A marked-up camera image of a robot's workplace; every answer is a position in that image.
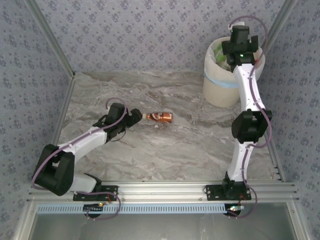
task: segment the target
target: aluminum frame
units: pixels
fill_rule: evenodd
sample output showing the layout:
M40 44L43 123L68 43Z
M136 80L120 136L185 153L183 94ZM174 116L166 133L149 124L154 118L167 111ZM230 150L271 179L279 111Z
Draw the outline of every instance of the aluminum frame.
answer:
M274 18L271 27L268 31L268 39L263 41L262 48L264 54L268 54L269 50L271 49L272 45L276 41L281 29L286 24L287 19L292 11L292 9L297 4L298 0L284 0L278 14Z
M38 24L39 28L41 29L47 42L51 46L51 49L53 50L54 54L58 58L65 73L68 75L69 78L72 78L74 76L74 71L68 61L67 56L65 55L61 46L59 45L55 34L53 33L53 31L49 27L49 24L44 16L44 14L41 12L41 9L38 6L36 0L24 0L24 2L25 2L25 5L30 10L30 12L31 12L34 20Z
M64 123L64 120L65 120L65 117L66 117L66 114L67 114L67 110L68 110L68 107L69 107L69 103L70 103L70 99L71 99L72 93L74 91L74 87L75 87L75 78L74 78L74 76L72 76L71 80L69 82L68 88L66 90L65 97L64 97L64 100L63 100L63 105L62 105L62 108L61 108L61 111L60 111L60 114L59 114L59 117L58 117L58 121L56 123L55 129L54 129L54 132L53 132L53 136L52 136L52 139L51 139L51 143L53 145L58 145L59 137L60 137L61 130L62 130L62 125Z
M103 185L118 185L119 197L125 204L204 204L235 203L236 201L207 201L204 188L208 184L220 184L219 181L104 181ZM250 181L257 192L259 203L287 203L289 215L298 240L310 240L311 234L296 187L290 182ZM51 192L32 189L28 195L22 217L13 239L25 240L32 233L32 226L41 204L74 205L73 193L56 196Z

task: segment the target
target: trash bin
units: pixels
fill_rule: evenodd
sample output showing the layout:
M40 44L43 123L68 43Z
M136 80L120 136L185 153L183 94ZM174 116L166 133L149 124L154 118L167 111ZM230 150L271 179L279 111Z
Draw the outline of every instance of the trash bin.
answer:
M214 50L223 41L230 40L230 37L222 37L213 41L206 51L204 60L204 83L203 95L204 98L214 106L227 108L235 104L239 98L238 83L231 71L225 70L217 64ZM262 54L262 49L259 47L255 52L254 58L258 60ZM262 57L257 68L255 69L255 77L258 80L261 76L266 62L265 56Z

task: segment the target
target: marble floor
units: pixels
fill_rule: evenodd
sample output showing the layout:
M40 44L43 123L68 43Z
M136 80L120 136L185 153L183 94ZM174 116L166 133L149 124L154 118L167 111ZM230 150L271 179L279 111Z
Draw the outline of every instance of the marble floor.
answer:
M171 112L173 123L141 120L120 141L83 157L76 172L103 180L222 180L233 155L231 124L240 103L215 107L204 99L202 86L203 75L194 72L77 73L59 143L86 132L106 114L106 100L119 97L130 110ZM276 178L267 148L253 150L247 176Z

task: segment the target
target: patterned wallpaper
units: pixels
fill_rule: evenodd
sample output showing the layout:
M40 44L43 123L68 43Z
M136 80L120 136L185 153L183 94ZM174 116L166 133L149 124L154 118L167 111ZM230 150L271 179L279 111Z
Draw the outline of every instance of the patterned wallpaper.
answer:
M320 239L320 2L301 0L266 58L259 89L274 115L273 138L287 181Z
M69 80L23 0L0 1L0 239L11 239Z
M283 0L36 0L75 72L202 71L228 23L269 27ZM250 21L251 33L262 34Z

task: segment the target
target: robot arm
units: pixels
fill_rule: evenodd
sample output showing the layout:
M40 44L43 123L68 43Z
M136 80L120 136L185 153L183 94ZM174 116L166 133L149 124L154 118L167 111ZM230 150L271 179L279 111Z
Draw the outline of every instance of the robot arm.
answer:
M248 148L248 154L246 156L247 160L245 161L245 164L244 164L244 179L247 179L247 168L249 165L249 159L250 159L251 153L253 151L253 147L251 145L255 145L256 142L258 141L258 139L260 137L262 137L264 134L264 131L263 132L256 131L256 134L254 135L254 131L255 131L254 127L255 126L250 127L250 125L256 125L257 127L262 125L264 130L267 127L266 123L264 124L265 119L261 115L260 110L258 109L257 105L255 104L255 101L253 100L253 97L252 97L252 94L250 91L249 76L250 76L250 72L251 72L252 68L253 68L253 65L251 63L245 63L240 66L236 66L233 70L233 74L235 75L235 78L237 79L238 86L239 86L239 93L240 93L240 100L241 100L241 112L242 113L249 113L249 114L252 113L252 116L247 115L247 119L251 120L251 123L247 123L248 131L244 132L244 134L248 135L247 138L250 138L250 139L244 139L244 137L241 137L241 139L240 139L241 142L239 142L238 137L240 137L240 134L239 134L240 130L239 130L239 124L237 124L237 120L235 121L235 123L233 124L233 127L231 128L231 129L233 129L233 131L232 131L233 137L235 137L236 139L235 139L235 146L234 146L234 151L233 151L232 162L231 162L229 169L227 170L227 173L228 173L230 180L233 180L236 182L243 181L242 171L241 171L242 161L244 159L246 149ZM252 75L252 88L253 88L253 92L254 92L255 98L257 100L257 103L259 104L259 106L262 109L265 109L265 106L262 103L261 98L260 98L255 72L253 72L253 75Z
M231 71L238 82L241 114L233 121L231 126L232 136L235 138L231 165L225 173L222 185L206 186L208 201L239 201L241 199L240 196L251 200L250 189L245 184L249 159L253 146L264 135L268 126L267 120L257 104L269 120L272 118L271 111L266 110L261 101L255 71L252 73L252 85L250 85L250 74L256 63L253 53L259 47L258 36L252 36L249 40L248 35L248 26L233 26L230 40L222 42L223 54L226 55L227 63L230 65Z
M58 196L68 191L91 193L97 186L99 179L88 174L75 174L75 164L91 150L106 144L117 134L124 132L142 119L141 112L138 109L133 109L131 115L127 111L124 118L115 126L97 131L115 123L124 114L124 111L124 105L113 103L108 115L101 117L87 132L75 138L80 139L77 143L72 144L74 139L58 146L52 144L45 146L34 174L48 156L60 148L64 149L45 164L36 177L35 183Z

